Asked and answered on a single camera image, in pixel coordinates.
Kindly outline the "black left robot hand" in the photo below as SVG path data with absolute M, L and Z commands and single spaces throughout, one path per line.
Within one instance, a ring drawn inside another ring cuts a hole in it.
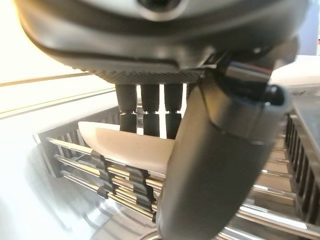
M 308 0 L 17 0 L 21 26 L 53 59 L 124 85 L 194 84 L 158 202 L 164 240 L 209 240 L 267 161 L 290 102 L 269 84 L 294 61 Z

